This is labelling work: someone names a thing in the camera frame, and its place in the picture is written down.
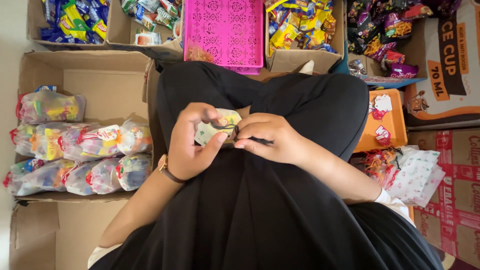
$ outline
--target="pink basket with rose pattern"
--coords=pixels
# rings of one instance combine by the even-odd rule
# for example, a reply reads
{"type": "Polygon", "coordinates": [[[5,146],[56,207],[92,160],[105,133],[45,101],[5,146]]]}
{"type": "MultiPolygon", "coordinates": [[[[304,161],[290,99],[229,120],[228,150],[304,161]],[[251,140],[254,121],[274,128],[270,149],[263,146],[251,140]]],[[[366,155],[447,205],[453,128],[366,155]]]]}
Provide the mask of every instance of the pink basket with rose pattern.
{"type": "Polygon", "coordinates": [[[264,65],[263,1],[184,0],[184,52],[199,46],[213,63],[240,74],[259,74],[264,65]]]}

